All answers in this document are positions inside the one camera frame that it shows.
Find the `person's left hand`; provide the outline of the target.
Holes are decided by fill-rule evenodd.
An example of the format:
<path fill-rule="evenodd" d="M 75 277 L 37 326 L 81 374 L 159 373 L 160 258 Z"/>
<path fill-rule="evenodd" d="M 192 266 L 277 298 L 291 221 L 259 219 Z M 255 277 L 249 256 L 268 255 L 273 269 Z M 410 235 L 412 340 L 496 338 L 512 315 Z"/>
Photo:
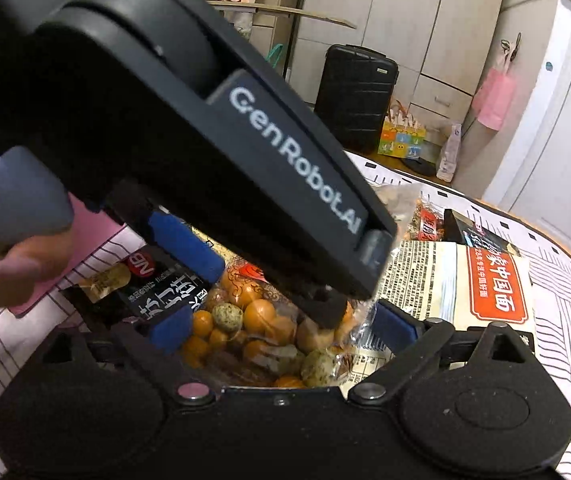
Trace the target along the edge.
<path fill-rule="evenodd" d="M 74 253 L 75 235 L 67 230 L 34 236 L 0 256 L 0 308 L 24 304 L 37 284 L 57 278 Z"/>

